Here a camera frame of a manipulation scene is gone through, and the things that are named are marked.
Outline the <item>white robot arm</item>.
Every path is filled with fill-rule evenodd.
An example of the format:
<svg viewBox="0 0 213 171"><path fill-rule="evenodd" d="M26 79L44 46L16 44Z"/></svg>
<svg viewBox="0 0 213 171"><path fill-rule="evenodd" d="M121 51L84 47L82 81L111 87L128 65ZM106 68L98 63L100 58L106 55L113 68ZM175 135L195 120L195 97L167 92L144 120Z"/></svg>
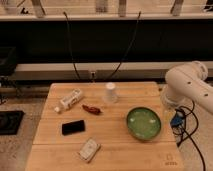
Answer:
<svg viewBox="0 0 213 171"><path fill-rule="evenodd" d="M213 87L205 82L207 77L208 68L200 61L171 68L165 74L166 85L161 92L163 105L175 108L189 98L213 115Z"/></svg>

